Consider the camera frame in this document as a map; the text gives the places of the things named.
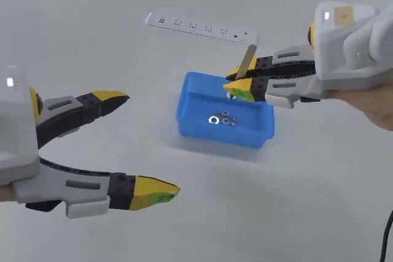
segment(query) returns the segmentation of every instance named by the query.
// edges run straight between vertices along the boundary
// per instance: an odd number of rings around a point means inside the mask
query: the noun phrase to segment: led light
[[[14,85],[14,80],[13,78],[7,78],[7,86],[8,87],[13,87]]]

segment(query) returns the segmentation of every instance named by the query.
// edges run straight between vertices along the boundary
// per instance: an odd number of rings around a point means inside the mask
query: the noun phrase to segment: metal washer
[[[217,116],[211,116],[209,118],[209,123],[210,124],[219,124],[220,123],[220,119]]]

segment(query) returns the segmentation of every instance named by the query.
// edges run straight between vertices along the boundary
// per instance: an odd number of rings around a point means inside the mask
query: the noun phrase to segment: label sticker
[[[341,6],[334,8],[334,25],[352,26],[355,23],[353,6]]]

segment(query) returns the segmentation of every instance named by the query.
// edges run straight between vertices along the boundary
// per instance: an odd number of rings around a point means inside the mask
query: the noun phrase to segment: electrical outlet
[[[151,12],[146,18],[146,24],[149,26],[222,39],[240,44],[258,44],[258,35],[254,32],[238,28],[228,28],[224,25],[209,24],[207,22],[200,22],[188,18],[163,16],[162,14]]]

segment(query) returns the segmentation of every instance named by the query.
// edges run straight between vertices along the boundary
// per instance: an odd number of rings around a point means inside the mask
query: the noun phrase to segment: human hand
[[[332,91],[327,98],[340,99],[360,110],[376,126],[393,131],[393,80],[364,91]]]

